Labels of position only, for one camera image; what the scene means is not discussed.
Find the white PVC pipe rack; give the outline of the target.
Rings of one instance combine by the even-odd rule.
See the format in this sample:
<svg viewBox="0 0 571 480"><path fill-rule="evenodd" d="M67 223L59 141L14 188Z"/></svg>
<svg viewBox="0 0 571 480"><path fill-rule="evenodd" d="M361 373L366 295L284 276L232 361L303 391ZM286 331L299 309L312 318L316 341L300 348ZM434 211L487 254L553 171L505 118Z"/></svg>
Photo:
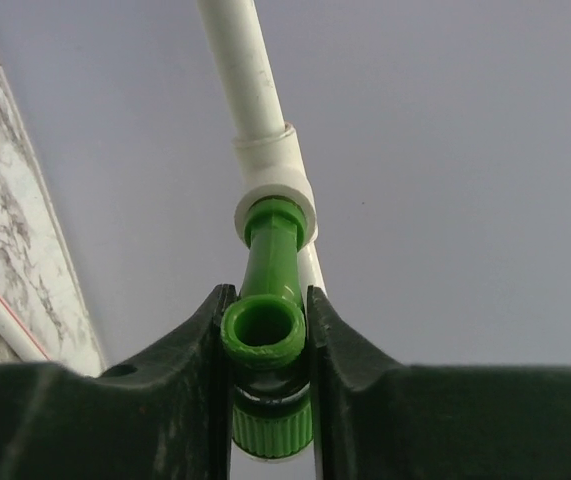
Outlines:
<svg viewBox="0 0 571 480"><path fill-rule="evenodd" d="M298 287L322 283L317 215L294 126L282 114L251 1L203 1L205 31L237 137L244 193L234 223L283 197L303 213ZM0 366L60 363L95 376L105 367L50 192L0 61Z"/></svg>

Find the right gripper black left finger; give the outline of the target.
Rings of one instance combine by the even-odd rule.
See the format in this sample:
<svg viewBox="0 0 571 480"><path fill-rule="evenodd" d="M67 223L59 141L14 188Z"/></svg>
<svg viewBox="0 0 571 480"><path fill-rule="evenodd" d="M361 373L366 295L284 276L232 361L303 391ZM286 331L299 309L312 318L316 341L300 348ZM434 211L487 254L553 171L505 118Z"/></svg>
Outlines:
<svg viewBox="0 0 571 480"><path fill-rule="evenodd" d="M0 479L226 479L231 379L219 285L173 331L99 376L0 364Z"/></svg>

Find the green plastic water faucet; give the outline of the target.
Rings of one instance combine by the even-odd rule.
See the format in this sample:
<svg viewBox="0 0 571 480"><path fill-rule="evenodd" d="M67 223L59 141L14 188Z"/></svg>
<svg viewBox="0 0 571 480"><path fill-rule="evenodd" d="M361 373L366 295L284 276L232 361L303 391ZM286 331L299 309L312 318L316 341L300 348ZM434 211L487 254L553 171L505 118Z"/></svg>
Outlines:
<svg viewBox="0 0 571 480"><path fill-rule="evenodd" d="M234 382L232 439L268 461L296 455L313 439L297 265L304 233L301 209L285 198L250 207L243 227L247 268L239 297L221 323Z"/></svg>

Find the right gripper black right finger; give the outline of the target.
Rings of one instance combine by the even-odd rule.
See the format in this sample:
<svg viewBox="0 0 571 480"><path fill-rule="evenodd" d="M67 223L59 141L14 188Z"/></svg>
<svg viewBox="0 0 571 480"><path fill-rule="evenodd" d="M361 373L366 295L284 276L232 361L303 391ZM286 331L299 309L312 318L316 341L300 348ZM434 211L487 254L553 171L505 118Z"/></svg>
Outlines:
<svg viewBox="0 0 571 480"><path fill-rule="evenodd" d="M321 479L571 479L571 366L400 363L307 293Z"/></svg>

